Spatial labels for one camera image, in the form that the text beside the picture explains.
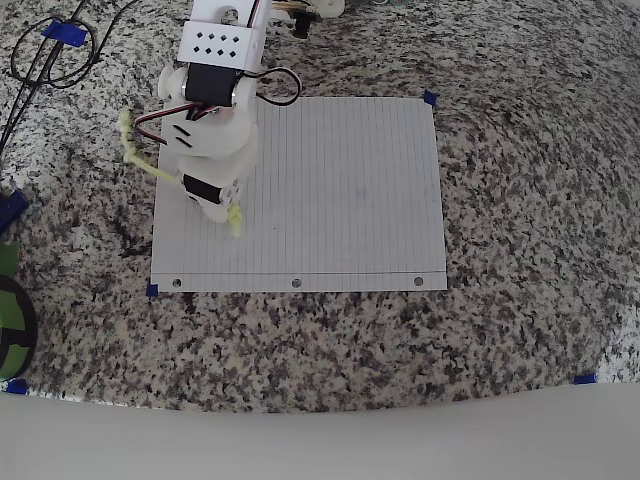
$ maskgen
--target lined paper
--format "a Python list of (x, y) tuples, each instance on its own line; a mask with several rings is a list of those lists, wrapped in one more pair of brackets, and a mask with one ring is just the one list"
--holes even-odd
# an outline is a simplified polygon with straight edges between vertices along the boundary
[[(431, 106), (418, 99), (257, 104), (261, 154), (242, 236), (158, 181), (151, 282), (161, 292), (447, 288)], [(166, 147), (160, 167), (175, 173)]]

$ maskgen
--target granite countertop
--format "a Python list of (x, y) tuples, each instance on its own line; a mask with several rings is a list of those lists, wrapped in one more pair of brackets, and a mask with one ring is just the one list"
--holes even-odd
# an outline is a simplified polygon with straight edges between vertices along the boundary
[[(89, 0), (82, 18), (101, 38), (123, 3)], [(449, 290), (149, 299), (154, 179), (122, 163), (114, 123), (123, 105), (160, 106), (156, 79), (190, 3), (142, 0), (82, 84), (36, 95), (5, 152), (2, 187), (31, 201), (3, 240), (22, 245), (18, 279), (40, 317), (32, 394), (352, 410), (591, 371), (640, 380), (637, 11), (616, 0), (366, 2), (307, 42), (275, 25), (265, 64), (294, 68), (305, 95), (440, 95)], [(0, 111), (18, 89), (18, 32), (74, 5), (0, 7)]]

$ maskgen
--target black cable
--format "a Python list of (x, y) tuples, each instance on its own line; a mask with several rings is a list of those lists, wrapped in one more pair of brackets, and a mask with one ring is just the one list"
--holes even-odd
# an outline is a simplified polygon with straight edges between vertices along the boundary
[(248, 77), (248, 78), (263, 78), (263, 77), (266, 77), (267, 75), (270, 75), (270, 74), (276, 73), (276, 72), (286, 73), (287, 75), (289, 75), (291, 78), (294, 79), (294, 81), (296, 82), (296, 86), (298, 87), (298, 91), (296, 92), (296, 94), (293, 97), (291, 97), (290, 99), (283, 100), (283, 101), (278, 101), (278, 100), (273, 100), (271, 98), (267, 98), (264, 95), (262, 95), (261, 93), (256, 93), (256, 97), (261, 98), (265, 102), (270, 103), (271, 105), (275, 105), (276, 107), (288, 107), (289, 105), (292, 105), (293, 103), (295, 103), (295, 101), (298, 100), (298, 98), (300, 98), (300, 95), (302, 94), (302, 81), (300, 80), (300, 78), (292, 70), (290, 70), (290, 69), (288, 69), (286, 67), (275, 67), (275, 68), (271, 68), (269, 70), (265, 70), (262, 73), (243, 72), (242, 76)]
[[(95, 32), (93, 31), (93, 29), (87, 23), (83, 22), (82, 20), (78, 20), (77, 19), (78, 15), (80, 14), (80, 11), (85, 6), (87, 1), (88, 0), (81, 0), (80, 1), (80, 3), (76, 7), (75, 11), (73, 12), (73, 14), (71, 15), (71, 18), (69, 20), (62, 20), (60, 17), (57, 17), (57, 16), (53, 15), (53, 16), (47, 17), (44, 20), (41, 20), (41, 21), (35, 23), (31, 27), (29, 27), (22, 34), (22, 36), (20, 36), (20, 38), (18, 39), (18, 41), (14, 45), (13, 51), (11, 52), (11, 64), (10, 64), (11, 76), (13, 78), (15, 78), (16, 80), (20, 81), (21, 85), (20, 85), (20, 89), (18, 90), (18, 95), (16, 96), (16, 99), (15, 99), (15, 101), (13, 103), (13, 106), (11, 107), (11, 113), (9, 114), (9, 117), (7, 117), (7, 122), (5, 123), (4, 130), (2, 132), (2, 137), (0, 138), (0, 156), (2, 155), (2, 152), (4, 151), (4, 148), (6, 147), (7, 142), (9, 141), (9, 137), (13, 133), (13, 130), (15, 129), (16, 125), (18, 124), (18, 122), (22, 118), (22, 115), (24, 114), (26, 108), (29, 106), (29, 104), (33, 100), (33, 97), (35, 96), (35, 94), (39, 90), (39, 88), (42, 87), (43, 85), (49, 85), (49, 86), (51, 86), (53, 88), (62, 90), (62, 89), (65, 89), (65, 88), (73, 87), (74, 85), (77, 85), (78, 83), (80, 83), (89, 74), (89, 72), (91, 71), (93, 66), (96, 63), (98, 63), (98, 61), (100, 60), (100, 54), (102, 53), (102, 50), (103, 50), (104, 46), (106, 45), (107, 41), (109, 40), (109, 37), (111, 36), (111, 32), (113, 31), (113, 28), (115, 27), (115, 25), (118, 22), (118, 20), (120, 20), (122, 15), (131, 6), (133, 6), (134, 4), (138, 3), (140, 0), (131, 0), (131, 1), (129, 1), (129, 3), (127, 3), (124, 7), (122, 7), (118, 11), (118, 13), (116, 13), (116, 15), (113, 17), (113, 20), (111, 21), (111, 23), (109, 25), (109, 28), (107, 29), (107, 33), (105, 34), (105, 36), (102, 39), (102, 42), (100, 43), (99, 46), (97, 46), (97, 48), (96, 48), (97, 39), (96, 39), (96, 35), (95, 35)], [(42, 26), (44, 23), (51, 22), (51, 21), (57, 21), (59, 23), (58, 23), (57, 26), (54, 27), (53, 31), (49, 33), (49, 36), (44, 38), (44, 40), (42, 41), (42, 43), (38, 47), (36, 55), (35, 55), (33, 61), (31, 62), (31, 65), (29, 66), (29, 69), (28, 69), (27, 73), (24, 76), (21, 76), (20, 73), (18, 72), (18, 68), (16, 66), (16, 57), (17, 57), (17, 54), (19, 52), (20, 46), (25, 41), (27, 35), (29, 35), (31, 32), (33, 32), (38, 27)], [(32, 80), (31, 76), (33, 75), (34, 70), (35, 70), (35, 68), (36, 68), (36, 66), (38, 64), (38, 61), (40, 60), (40, 56), (42, 55), (42, 51), (43, 51), (45, 45), (47, 44), (47, 42), (51, 40), (49, 37), (55, 32), (55, 30), (61, 28), (63, 25), (81, 26), (81, 27), (84, 27), (87, 30), (87, 32), (89, 33), (89, 55), (87, 57), (87, 60), (82, 64), (81, 67), (77, 68), (73, 72), (68, 73), (66, 75), (61, 75), (60, 77), (57, 77), (57, 78), (51, 78), (51, 68), (55, 64), (56, 60), (58, 59), (58, 56), (60, 55), (60, 52), (62, 51), (62, 49), (64, 47), (64, 43), (63, 42), (57, 41), (55, 46), (53, 47), (53, 49), (49, 53), (49, 56), (45, 60), (44, 65), (43, 65), (42, 69), (40, 70), (40, 73), (38, 74), (37, 79), (36, 80)], [(69, 79), (71, 79), (73, 77), (76, 77), (76, 78), (74, 78), (69, 83), (65, 83), (65, 84), (60, 85), (60, 82), (63, 82), (65, 80), (69, 80)], [(30, 90), (29, 94), (27, 95), (27, 98), (22, 103), (22, 106), (18, 110), (18, 104), (20, 103), (20, 98), (23, 96), (23, 94), (24, 94), (24, 92), (25, 92), (27, 87), (30, 87), (31, 90)]]
[(255, 15), (258, 10), (258, 5), (260, 4), (260, 0), (253, 0), (253, 6), (251, 7), (251, 13), (249, 14), (249, 20), (247, 21), (247, 28), (253, 27), (253, 22), (255, 21)]

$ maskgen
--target blue painter's tape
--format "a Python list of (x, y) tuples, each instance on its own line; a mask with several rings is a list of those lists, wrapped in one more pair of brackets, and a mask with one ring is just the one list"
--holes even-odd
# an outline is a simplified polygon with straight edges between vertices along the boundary
[(431, 93), (429, 90), (424, 91), (424, 103), (428, 103), (432, 107), (436, 106), (438, 102), (438, 95), (435, 93)]
[(155, 298), (158, 296), (158, 285), (147, 283), (147, 297)]
[(13, 380), (9, 382), (9, 385), (7, 386), (7, 390), (5, 391), (7, 393), (15, 393), (16, 395), (26, 395), (27, 390), (29, 390), (27, 381), (22, 378), (19, 378), (18, 380)]
[(573, 377), (574, 385), (587, 385), (589, 383), (598, 383), (598, 377), (595, 373), (590, 373), (588, 375), (576, 375)]
[(61, 42), (71, 45), (72, 47), (81, 47), (84, 45), (84, 41), (87, 38), (87, 31), (72, 25), (70, 23), (61, 24), (57, 20), (54, 20), (49, 25), (42, 35), (52, 38), (54, 40), (60, 40)]
[(0, 205), (0, 234), (29, 207), (29, 202), (20, 190), (16, 190)]

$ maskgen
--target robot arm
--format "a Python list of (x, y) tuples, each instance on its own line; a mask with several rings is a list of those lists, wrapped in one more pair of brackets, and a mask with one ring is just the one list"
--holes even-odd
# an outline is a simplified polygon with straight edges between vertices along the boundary
[[(230, 206), (241, 195), (242, 181), (257, 162), (256, 72), (272, 6), (289, 10), (296, 19), (297, 36), (305, 36), (310, 16), (318, 16), (320, 10), (307, 4), (194, 0), (178, 52), (178, 60), (188, 67), (175, 71), (166, 67), (161, 74), (158, 91), (167, 101), (164, 112), (175, 113), (163, 116), (162, 137), (155, 138), (165, 144), (160, 154), (171, 157), (185, 193), (215, 222), (228, 220)], [(319, 4), (328, 17), (344, 10), (344, 0), (319, 0)], [(237, 11), (237, 24), (222, 24), (232, 8)], [(280, 70), (292, 75), (301, 90), (293, 72)]]

